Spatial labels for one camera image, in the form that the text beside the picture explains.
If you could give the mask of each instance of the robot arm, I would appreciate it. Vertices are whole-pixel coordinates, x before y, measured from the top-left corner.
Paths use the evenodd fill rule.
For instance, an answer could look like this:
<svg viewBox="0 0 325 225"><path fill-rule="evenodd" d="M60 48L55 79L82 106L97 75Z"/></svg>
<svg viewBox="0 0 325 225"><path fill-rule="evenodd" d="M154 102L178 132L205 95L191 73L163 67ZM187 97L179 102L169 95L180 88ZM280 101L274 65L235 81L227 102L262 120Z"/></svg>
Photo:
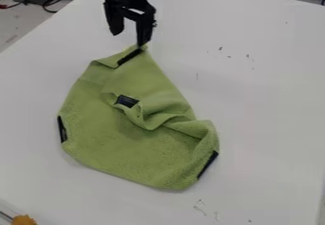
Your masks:
<svg viewBox="0 0 325 225"><path fill-rule="evenodd" d="M153 28L156 26L154 17L156 10L147 0L105 0L104 8L109 29L114 36L124 30L125 18L136 23L138 47L118 62L122 65L142 53L142 46L150 41Z"/></svg>

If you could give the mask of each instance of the table surface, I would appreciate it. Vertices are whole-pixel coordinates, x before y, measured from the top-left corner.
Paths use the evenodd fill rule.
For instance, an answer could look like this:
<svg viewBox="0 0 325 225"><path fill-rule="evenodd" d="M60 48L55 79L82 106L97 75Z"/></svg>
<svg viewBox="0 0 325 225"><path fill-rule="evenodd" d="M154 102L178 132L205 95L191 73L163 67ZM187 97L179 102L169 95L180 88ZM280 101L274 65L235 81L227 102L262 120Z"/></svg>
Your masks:
<svg viewBox="0 0 325 225"><path fill-rule="evenodd" d="M78 164L56 113L113 37L102 0L75 0L0 56L0 197L44 225L316 224L325 167L325 10L293 0L150 0L149 50L220 136L220 156L182 192Z"/></svg>

